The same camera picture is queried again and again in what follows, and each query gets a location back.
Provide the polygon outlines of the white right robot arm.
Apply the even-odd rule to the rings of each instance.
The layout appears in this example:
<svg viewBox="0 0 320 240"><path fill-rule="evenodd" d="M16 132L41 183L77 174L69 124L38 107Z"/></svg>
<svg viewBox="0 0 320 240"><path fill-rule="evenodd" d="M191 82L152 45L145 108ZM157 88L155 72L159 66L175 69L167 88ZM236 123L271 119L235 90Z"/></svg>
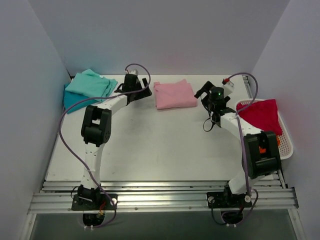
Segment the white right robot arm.
<svg viewBox="0 0 320 240"><path fill-rule="evenodd" d="M240 201L241 194L248 195L256 182L282 166L276 134L251 125L228 107L232 91L226 85L219 87L207 81L194 95L201 99L212 125L227 130L240 141L241 170L222 193L223 203L230 207Z"/></svg>

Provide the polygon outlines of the pink t-shirt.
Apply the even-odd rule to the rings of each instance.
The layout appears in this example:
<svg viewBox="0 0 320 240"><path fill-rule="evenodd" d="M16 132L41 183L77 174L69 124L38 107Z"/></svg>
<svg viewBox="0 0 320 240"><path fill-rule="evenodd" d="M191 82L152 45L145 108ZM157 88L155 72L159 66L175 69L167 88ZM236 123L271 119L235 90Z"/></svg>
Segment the pink t-shirt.
<svg viewBox="0 0 320 240"><path fill-rule="evenodd" d="M186 79L175 83L155 82L153 91L157 110L193 108L198 105L193 88Z"/></svg>

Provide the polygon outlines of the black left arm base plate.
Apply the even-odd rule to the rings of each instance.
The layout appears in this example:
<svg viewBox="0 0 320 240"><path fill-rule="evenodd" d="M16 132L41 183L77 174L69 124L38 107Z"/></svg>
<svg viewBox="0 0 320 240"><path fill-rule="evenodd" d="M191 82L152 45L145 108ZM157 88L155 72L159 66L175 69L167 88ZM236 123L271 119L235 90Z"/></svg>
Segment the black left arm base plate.
<svg viewBox="0 0 320 240"><path fill-rule="evenodd" d="M118 195L111 193L110 198L114 202L107 198L103 193L96 200L90 200L83 197L79 197L77 194L73 196L71 210L72 211L98 211L98 210L114 210L117 208Z"/></svg>

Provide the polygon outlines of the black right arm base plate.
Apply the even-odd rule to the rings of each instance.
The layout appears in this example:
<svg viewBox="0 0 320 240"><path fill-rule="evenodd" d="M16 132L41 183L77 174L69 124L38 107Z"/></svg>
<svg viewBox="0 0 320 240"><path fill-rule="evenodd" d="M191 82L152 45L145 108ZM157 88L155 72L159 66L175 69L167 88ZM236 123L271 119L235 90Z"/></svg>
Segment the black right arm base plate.
<svg viewBox="0 0 320 240"><path fill-rule="evenodd" d="M231 194L222 191L207 192L207 205L212 209L227 208L249 208L252 206L251 200L245 201L245 194Z"/></svg>

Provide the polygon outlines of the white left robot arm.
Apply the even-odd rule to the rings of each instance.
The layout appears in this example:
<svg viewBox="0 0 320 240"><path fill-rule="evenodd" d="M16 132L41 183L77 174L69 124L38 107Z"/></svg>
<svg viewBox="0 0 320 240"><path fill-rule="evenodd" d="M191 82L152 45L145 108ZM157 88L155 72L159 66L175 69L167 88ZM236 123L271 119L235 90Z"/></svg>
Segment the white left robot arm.
<svg viewBox="0 0 320 240"><path fill-rule="evenodd" d="M81 127L85 147L85 166L80 186L77 190L79 198L90 210L95 210L101 203L99 186L102 153L109 141L112 131L112 116L131 102L150 97L152 92L148 81L138 78L138 71L129 71L124 76L124 82L114 91L120 96L98 105L89 105L85 109Z"/></svg>

